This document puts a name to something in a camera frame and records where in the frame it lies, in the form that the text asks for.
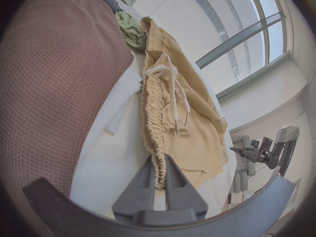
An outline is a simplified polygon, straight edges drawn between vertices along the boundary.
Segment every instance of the drawstring tip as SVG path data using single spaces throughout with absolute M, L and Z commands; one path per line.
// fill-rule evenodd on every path
M 176 125 L 177 135 L 179 135 L 180 133 L 179 133 L 179 128 L 178 128 L 178 121 L 175 120 L 175 121 L 174 121 L 174 124 Z
M 185 118 L 185 126 L 188 124 L 188 119 L 189 119 L 189 113 L 186 113 L 186 118 Z

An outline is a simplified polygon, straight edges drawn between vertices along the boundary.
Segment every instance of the crumpled green garment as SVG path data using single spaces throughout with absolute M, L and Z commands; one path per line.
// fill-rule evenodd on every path
M 115 17 L 130 50 L 145 53 L 147 36 L 136 19 L 125 11 L 116 12 Z

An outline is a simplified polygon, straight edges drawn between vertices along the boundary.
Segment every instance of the white drawstring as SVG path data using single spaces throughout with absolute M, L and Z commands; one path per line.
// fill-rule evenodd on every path
M 176 76 L 178 74 L 178 70 L 176 67 L 174 67 L 171 63 L 169 55 L 167 55 L 168 62 L 167 66 L 165 65 L 158 65 L 152 69 L 147 69 L 145 71 L 145 75 L 149 76 L 152 73 L 158 72 L 156 74 L 157 77 L 160 77 L 161 75 L 168 75 L 169 76 L 169 81 L 168 81 L 168 86 L 170 90 L 170 105 L 171 105 L 171 110 L 172 110 L 172 116 L 174 119 L 174 123 L 176 126 L 176 132 L 177 135 L 179 135 L 179 128 L 178 128 L 178 110 L 177 110 L 177 105 L 176 105 L 176 98 L 178 100 L 183 100 L 184 105 L 185 105 L 185 110 L 186 110 L 186 119 L 185 119 L 185 125 L 187 125 L 188 118 L 189 118 L 189 112 L 190 112 L 190 105 L 189 102 L 186 98 L 186 94 L 179 84 Z

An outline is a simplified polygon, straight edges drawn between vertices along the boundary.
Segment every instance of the brown fabric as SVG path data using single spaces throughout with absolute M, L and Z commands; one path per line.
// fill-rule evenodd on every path
M 133 56 L 101 0 L 28 0 L 0 44 L 0 176 L 42 236 L 22 187 L 47 178 L 69 195 L 89 129 Z
M 152 154 L 155 187 L 159 190 L 165 187 L 164 153 L 171 155 L 188 180 L 198 187 L 222 172 L 223 164 L 228 161 L 224 145 L 227 122 L 220 117 L 206 86 L 176 40 L 150 17 L 142 18 L 141 27 L 147 35 L 141 102 L 142 136 L 145 148 Z M 176 102 L 179 135 L 172 115 L 169 75 L 146 76 L 146 70 L 158 65 L 177 68 L 176 79 L 190 105 L 188 124 L 185 125 L 184 101 Z

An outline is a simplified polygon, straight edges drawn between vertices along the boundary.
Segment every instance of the window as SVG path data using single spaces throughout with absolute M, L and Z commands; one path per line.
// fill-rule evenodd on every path
M 134 7 L 177 40 L 215 93 L 283 53 L 284 16 L 275 0 L 137 0 Z

